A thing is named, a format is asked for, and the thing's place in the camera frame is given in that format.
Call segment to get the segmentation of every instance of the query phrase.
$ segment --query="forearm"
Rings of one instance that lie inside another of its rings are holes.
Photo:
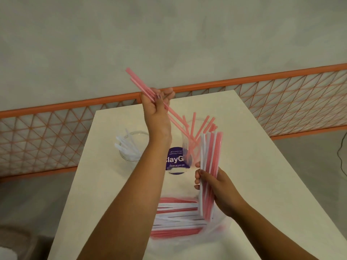
[[[142,259],[160,199],[169,146],[150,142],[79,259]]]
[[[235,221],[262,260],[317,260],[247,203],[238,210]]]

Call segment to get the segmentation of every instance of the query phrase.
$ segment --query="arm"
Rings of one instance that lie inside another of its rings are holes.
[[[200,179],[212,186],[217,206],[237,222],[262,260],[317,260],[253,209],[223,170],[219,168],[217,178],[197,170],[195,178],[196,189]]]
[[[142,259],[150,237],[171,145],[171,124],[164,108],[174,97],[164,91],[156,105],[141,96],[150,140],[136,168],[100,219],[78,259]]]

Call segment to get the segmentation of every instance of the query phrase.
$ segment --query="hand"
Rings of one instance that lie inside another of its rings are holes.
[[[195,172],[195,188],[200,189],[200,179],[206,181],[213,189],[215,202],[219,209],[227,216],[234,218],[237,212],[247,203],[241,197],[228,175],[218,167],[217,178],[201,169]]]
[[[173,88],[167,88],[164,91],[152,88],[156,94],[155,104],[141,93],[141,101],[145,122],[150,136],[150,142],[159,142],[171,146],[171,123],[165,109],[164,102],[170,104],[170,100],[175,97]]]

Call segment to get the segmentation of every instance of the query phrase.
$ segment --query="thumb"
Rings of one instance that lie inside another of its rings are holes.
[[[208,172],[204,170],[200,170],[199,174],[200,174],[200,178],[208,182],[208,184],[210,184],[213,189],[217,188],[219,181],[215,177],[213,177],[211,174],[209,174]]]
[[[165,112],[165,105],[161,94],[155,95],[155,106],[157,108],[157,112]]]

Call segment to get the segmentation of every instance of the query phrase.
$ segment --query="left hand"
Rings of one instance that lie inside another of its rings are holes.
[[[152,90],[156,94],[155,104],[146,95],[141,93],[143,112],[150,142],[158,142],[170,147],[172,141],[171,122],[164,102],[169,105],[170,100],[175,97],[175,92],[173,88],[167,88],[163,91],[156,88],[152,88]]]

